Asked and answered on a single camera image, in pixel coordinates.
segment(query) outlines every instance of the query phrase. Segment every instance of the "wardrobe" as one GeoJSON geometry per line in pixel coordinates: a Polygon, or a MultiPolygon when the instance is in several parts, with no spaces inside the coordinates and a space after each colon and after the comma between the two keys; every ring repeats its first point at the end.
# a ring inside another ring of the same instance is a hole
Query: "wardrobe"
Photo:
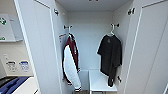
{"type": "Polygon", "coordinates": [[[69,32],[79,49],[82,87],[89,90],[88,71],[100,68],[96,53],[111,24],[119,24],[114,34],[122,42],[123,65],[117,70],[117,92],[110,94],[164,92],[168,83],[167,0],[130,0],[112,12],[68,12],[59,0],[14,2],[41,94],[73,91],[62,79],[63,46],[69,32]]]}

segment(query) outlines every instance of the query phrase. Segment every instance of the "small bench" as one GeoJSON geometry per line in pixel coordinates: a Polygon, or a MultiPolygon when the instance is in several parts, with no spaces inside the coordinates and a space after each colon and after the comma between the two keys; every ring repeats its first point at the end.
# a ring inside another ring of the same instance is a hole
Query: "small bench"
{"type": "Polygon", "coordinates": [[[108,86],[108,76],[100,70],[89,70],[90,94],[92,91],[110,91],[117,92],[115,84],[113,87],[108,86]]]}

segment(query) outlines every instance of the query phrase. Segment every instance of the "clothing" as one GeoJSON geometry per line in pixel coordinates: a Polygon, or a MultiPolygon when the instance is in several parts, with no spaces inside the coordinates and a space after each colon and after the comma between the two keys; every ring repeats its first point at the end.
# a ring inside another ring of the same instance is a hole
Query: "clothing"
{"type": "Polygon", "coordinates": [[[78,50],[74,36],[70,34],[64,48],[63,74],[68,84],[72,84],[76,91],[81,89],[78,70],[78,50]]]}
{"type": "Polygon", "coordinates": [[[108,86],[113,86],[117,67],[122,65],[122,47],[120,40],[115,36],[105,35],[98,52],[101,55],[100,71],[109,76],[108,86]]]}

